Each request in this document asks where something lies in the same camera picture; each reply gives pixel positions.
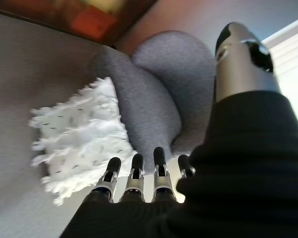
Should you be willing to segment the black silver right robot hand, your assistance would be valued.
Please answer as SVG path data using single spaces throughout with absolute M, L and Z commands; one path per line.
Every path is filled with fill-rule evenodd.
M 159 188 L 109 201 L 101 183 L 64 238 L 298 238 L 298 120 L 281 93 L 268 50 L 229 23 L 216 44 L 214 101 L 205 141 L 182 155 L 177 203 Z

